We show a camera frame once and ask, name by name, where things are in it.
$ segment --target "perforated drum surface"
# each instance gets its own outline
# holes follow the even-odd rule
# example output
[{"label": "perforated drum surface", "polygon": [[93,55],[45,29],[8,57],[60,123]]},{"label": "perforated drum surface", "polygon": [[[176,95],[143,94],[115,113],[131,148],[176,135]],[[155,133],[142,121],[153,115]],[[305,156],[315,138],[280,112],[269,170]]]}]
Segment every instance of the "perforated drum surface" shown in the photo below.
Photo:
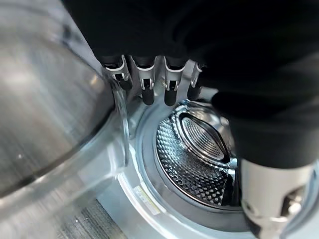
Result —
[{"label": "perforated drum surface", "polygon": [[[178,121],[192,146],[185,144]],[[180,119],[174,112],[158,126],[156,146],[159,163],[169,180],[184,194],[210,207],[230,205],[234,179],[229,175],[229,165],[205,163],[196,151],[201,151],[216,161],[224,154],[213,137],[190,118]]]}]

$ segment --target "black robotic glove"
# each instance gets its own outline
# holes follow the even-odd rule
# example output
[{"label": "black robotic glove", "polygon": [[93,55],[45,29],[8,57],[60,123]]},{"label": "black robotic glove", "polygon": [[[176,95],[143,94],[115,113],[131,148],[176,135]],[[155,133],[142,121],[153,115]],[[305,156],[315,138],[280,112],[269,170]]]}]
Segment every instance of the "black robotic glove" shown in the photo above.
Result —
[{"label": "black robotic glove", "polygon": [[97,59],[190,58],[207,68],[236,150],[296,168],[319,144],[319,4],[310,0],[64,0]]}]

